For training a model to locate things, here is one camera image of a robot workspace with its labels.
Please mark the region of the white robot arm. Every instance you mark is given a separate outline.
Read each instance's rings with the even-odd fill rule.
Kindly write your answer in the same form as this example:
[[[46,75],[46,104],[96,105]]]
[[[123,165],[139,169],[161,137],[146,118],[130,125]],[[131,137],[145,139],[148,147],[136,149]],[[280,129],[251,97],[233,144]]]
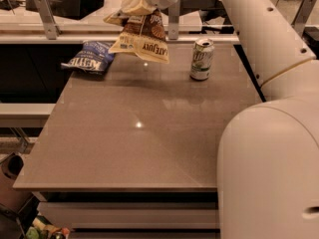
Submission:
[[[177,0],[123,0],[145,15]],[[218,149],[220,239],[319,239],[318,61],[270,0],[221,0],[267,100]]]

